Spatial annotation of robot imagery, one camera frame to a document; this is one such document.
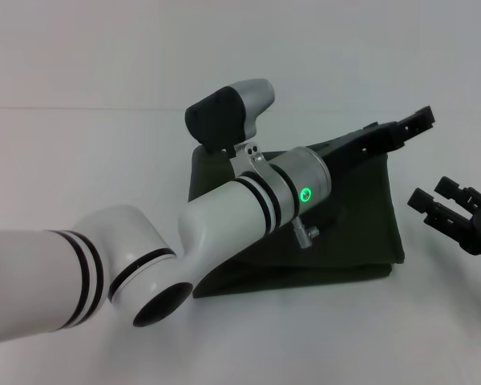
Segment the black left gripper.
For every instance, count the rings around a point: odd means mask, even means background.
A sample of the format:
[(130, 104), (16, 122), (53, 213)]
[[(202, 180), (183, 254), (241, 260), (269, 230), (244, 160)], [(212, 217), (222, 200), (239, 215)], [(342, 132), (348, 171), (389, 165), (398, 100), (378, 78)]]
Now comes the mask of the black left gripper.
[(328, 143), (318, 150), (331, 176), (344, 176), (366, 160), (396, 151), (410, 140), (433, 128), (430, 106), (398, 122), (372, 124)]

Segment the dark green shirt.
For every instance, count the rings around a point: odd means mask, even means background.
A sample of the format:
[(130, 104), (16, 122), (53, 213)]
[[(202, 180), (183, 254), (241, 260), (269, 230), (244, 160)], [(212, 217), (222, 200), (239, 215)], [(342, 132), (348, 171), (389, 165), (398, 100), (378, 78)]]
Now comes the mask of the dark green shirt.
[(387, 155), (331, 176), (329, 142), (192, 166), (179, 230), (195, 298), (385, 278), (403, 262)]

